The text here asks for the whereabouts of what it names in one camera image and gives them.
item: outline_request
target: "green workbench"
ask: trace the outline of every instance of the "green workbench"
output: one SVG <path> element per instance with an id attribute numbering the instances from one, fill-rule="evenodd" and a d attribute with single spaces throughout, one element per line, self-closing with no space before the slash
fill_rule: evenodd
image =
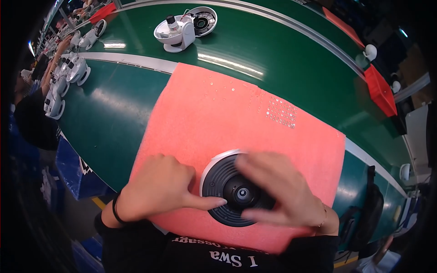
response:
<path id="1" fill-rule="evenodd" d="M 321 14 L 292 1 L 267 2 L 251 1 L 301 21 L 335 42 L 351 58 L 360 54 L 359 46 Z M 399 168 L 411 163 L 404 140 L 391 120 L 371 101 L 366 82 L 345 62 L 288 26 L 218 6 L 211 6 L 219 17 L 211 34 L 196 39 L 183 52 L 165 52 L 153 36 L 156 25 L 168 14 L 182 14 L 196 6 L 199 4 L 160 4 L 111 14 L 105 33 L 89 52 L 184 62 L 253 83 L 343 132 L 403 186 Z M 81 31 L 90 28 L 87 25 Z M 105 44 L 125 46 L 114 48 Z M 87 63 L 91 75 L 81 87 L 71 85 L 59 125 L 84 161 L 118 191 L 129 179 L 149 115 L 170 75 L 104 59 Z M 230 69 L 232 63 L 238 63 L 239 70 Z M 349 206 L 364 202 L 367 165 L 363 161 L 345 152 L 333 205 L 340 216 Z M 375 183 L 385 196 L 385 204 L 372 240 L 396 229 L 394 211 L 405 200 L 378 173 Z"/>

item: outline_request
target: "black bag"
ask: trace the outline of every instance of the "black bag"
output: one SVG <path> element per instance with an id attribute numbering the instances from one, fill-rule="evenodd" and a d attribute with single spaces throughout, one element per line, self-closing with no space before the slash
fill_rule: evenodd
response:
<path id="1" fill-rule="evenodd" d="M 350 207 L 340 218 L 340 223 L 344 223 L 340 233 L 340 244 L 347 242 L 350 238 L 346 250 L 360 251 L 360 249 L 364 248 L 369 243 L 378 225 L 379 218 L 381 218 L 384 197 L 379 191 L 379 187 L 373 183 L 374 177 L 375 166 L 370 166 L 367 170 L 367 189 L 364 207 L 362 209 Z M 361 212 L 361 217 L 355 231 L 352 233 L 355 226 L 353 215 L 357 211 Z"/>

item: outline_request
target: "pink foam pad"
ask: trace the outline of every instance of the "pink foam pad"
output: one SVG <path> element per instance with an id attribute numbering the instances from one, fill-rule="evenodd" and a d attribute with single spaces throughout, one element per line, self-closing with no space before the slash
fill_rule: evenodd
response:
<path id="1" fill-rule="evenodd" d="M 344 146 L 342 133 L 286 100 L 253 84 L 179 63 L 152 111 L 131 178 L 147 156 L 173 155 L 195 167 L 192 193 L 199 194 L 201 174 L 215 155 L 231 149 L 275 151 L 288 155 L 311 191 L 332 206 Z M 293 237 L 314 234 L 309 228 L 260 223 L 229 227 L 207 211 L 190 208 L 150 220 L 178 235 L 269 253 L 280 253 Z"/>
<path id="2" fill-rule="evenodd" d="M 343 22 L 340 18 L 335 16 L 332 12 L 330 12 L 327 8 L 323 7 L 323 12 L 325 13 L 326 18 L 331 21 L 334 25 L 338 26 L 342 31 L 344 31 L 349 37 L 351 37 L 357 44 L 364 47 L 363 42 L 358 37 L 355 30 L 345 22 Z"/>

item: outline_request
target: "yellow floor line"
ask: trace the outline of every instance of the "yellow floor line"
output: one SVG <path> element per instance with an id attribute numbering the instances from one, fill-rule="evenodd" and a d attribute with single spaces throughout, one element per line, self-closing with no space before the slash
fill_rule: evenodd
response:
<path id="1" fill-rule="evenodd" d="M 103 210 L 103 209 L 106 207 L 105 203 L 103 203 L 102 200 L 100 200 L 100 198 L 98 198 L 98 197 L 94 197 L 92 200 L 93 200 L 94 203 L 96 203 L 96 205 L 97 205 L 101 210 Z"/>
<path id="2" fill-rule="evenodd" d="M 337 267 L 340 267 L 340 266 L 344 266 L 345 264 L 348 264 L 348 263 L 351 263 L 351 262 L 355 262 L 356 260 L 358 260 L 358 256 L 350 258 L 349 260 L 347 260 L 346 263 L 344 263 L 344 261 L 335 263 L 334 264 L 334 268 L 337 268 Z"/>

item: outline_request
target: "bracelet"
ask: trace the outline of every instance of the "bracelet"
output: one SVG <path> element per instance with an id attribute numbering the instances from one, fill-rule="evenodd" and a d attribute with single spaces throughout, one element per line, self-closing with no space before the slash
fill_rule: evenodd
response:
<path id="1" fill-rule="evenodd" d="M 322 205 L 323 205 L 323 210 L 325 211 L 325 219 L 322 221 L 322 223 L 321 224 L 319 224 L 319 228 L 321 227 L 321 226 L 323 226 L 323 224 L 325 223 L 325 221 L 326 221 L 326 219 L 328 218 L 328 214 L 327 214 L 327 212 L 326 212 L 326 205 L 322 202 Z"/>
<path id="2" fill-rule="evenodd" d="M 129 224 L 128 222 L 123 221 L 122 219 L 120 219 L 120 217 L 118 216 L 117 212 L 115 211 L 115 203 L 117 203 L 117 199 L 120 196 L 121 191 L 117 192 L 117 194 L 115 195 L 114 199 L 112 200 L 112 213 L 114 214 L 115 219 L 123 225 L 127 225 Z"/>

